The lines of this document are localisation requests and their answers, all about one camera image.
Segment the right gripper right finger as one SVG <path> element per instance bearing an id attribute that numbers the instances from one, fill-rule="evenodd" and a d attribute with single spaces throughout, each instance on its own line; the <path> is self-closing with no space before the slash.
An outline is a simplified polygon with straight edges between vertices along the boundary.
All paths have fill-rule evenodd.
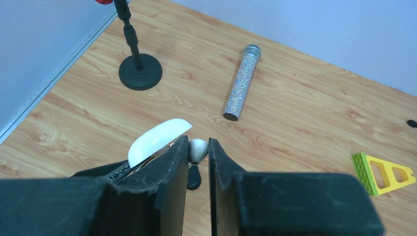
<path id="1" fill-rule="evenodd" d="M 360 182 L 343 173 L 249 172 L 208 142 L 214 236 L 382 236 Z"/>

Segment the black earbud charging case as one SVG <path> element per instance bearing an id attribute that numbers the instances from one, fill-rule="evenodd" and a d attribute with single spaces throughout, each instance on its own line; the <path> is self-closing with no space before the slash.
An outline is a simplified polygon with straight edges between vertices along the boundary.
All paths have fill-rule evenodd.
<path id="1" fill-rule="evenodd" d="M 190 165 L 188 168 L 187 189 L 196 190 L 202 182 L 200 171 L 197 165 Z"/>

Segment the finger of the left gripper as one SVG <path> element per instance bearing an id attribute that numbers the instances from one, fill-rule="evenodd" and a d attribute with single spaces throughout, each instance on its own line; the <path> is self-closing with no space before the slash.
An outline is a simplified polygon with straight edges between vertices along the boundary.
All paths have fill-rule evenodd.
<path id="1" fill-rule="evenodd" d="M 123 178 L 130 173 L 127 160 L 76 172 L 72 177 Z"/>

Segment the white earbud case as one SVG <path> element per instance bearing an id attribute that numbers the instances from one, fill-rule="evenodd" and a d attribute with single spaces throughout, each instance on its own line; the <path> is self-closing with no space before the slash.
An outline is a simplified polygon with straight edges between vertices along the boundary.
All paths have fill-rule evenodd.
<path id="1" fill-rule="evenodd" d="M 137 138 L 128 151 L 128 164 L 134 168 L 173 140 L 192 128 L 192 124 L 181 118 L 160 123 Z"/>

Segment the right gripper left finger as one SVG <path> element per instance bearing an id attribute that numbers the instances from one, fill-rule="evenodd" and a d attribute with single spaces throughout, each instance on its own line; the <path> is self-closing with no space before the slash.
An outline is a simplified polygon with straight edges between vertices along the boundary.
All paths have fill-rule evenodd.
<path id="1" fill-rule="evenodd" d="M 102 177 L 2 179 L 3 236 L 179 236 L 189 140 L 114 184 Z"/>

